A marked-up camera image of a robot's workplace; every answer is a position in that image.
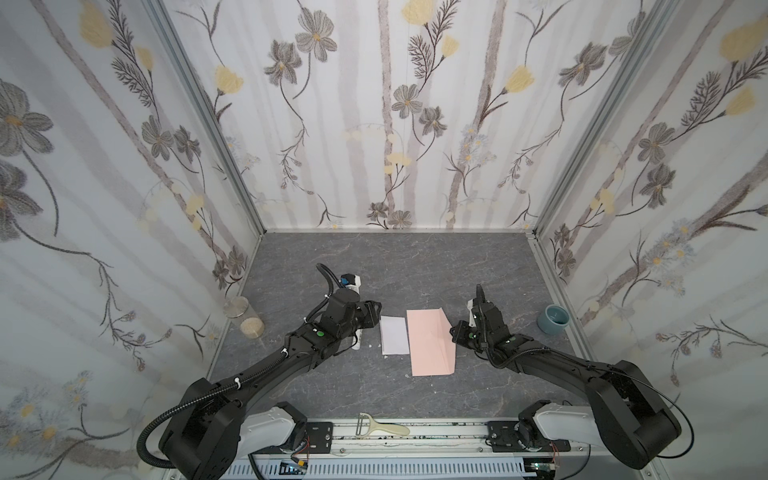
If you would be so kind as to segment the pink paper envelope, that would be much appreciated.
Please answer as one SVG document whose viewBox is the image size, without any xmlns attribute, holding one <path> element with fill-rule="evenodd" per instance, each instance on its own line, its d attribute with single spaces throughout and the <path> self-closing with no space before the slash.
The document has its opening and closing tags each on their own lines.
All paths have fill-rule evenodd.
<svg viewBox="0 0 768 480">
<path fill-rule="evenodd" d="M 406 321 L 412 375 L 452 375 L 456 365 L 456 345 L 443 309 L 408 310 Z"/>
</svg>

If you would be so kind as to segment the white letter paper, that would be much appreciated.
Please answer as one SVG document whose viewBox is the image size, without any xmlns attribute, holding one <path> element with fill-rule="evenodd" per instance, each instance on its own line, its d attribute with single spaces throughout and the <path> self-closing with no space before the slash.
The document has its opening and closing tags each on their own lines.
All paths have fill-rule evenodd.
<svg viewBox="0 0 768 480">
<path fill-rule="evenodd" d="M 384 356 L 409 355 L 409 339 L 404 317 L 382 316 L 379 322 L 381 352 Z"/>
</svg>

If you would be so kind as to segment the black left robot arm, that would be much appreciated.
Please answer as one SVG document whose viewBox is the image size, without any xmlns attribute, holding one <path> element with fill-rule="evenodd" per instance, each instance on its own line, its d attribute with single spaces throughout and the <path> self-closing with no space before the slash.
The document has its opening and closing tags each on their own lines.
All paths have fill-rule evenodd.
<svg viewBox="0 0 768 480">
<path fill-rule="evenodd" d="M 136 440 L 142 462 L 175 469 L 187 479 L 219 479 L 241 442 L 241 427 L 263 397 L 293 377 L 341 352 L 341 343 L 381 319 L 382 304 L 341 288 L 322 302 L 320 319 L 288 333 L 283 346 L 224 380 L 204 378 L 185 391 L 178 405 L 150 421 Z"/>
</svg>

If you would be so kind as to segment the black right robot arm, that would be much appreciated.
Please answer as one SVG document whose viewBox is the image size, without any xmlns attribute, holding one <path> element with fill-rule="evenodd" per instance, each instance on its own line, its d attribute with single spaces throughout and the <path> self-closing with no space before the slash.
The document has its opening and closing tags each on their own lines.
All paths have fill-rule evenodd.
<svg viewBox="0 0 768 480">
<path fill-rule="evenodd" d="M 501 311 L 478 287 L 469 317 L 450 329 L 454 344 L 474 351 L 496 369 L 535 376 L 586 400 L 584 407 L 537 403 L 518 423 L 522 448 L 551 440 L 602 446 L 635 470 L 653 459 L 692 426 L 685 413 L 629 361 L 595 362 L 513 333 Z"/>
</svg>

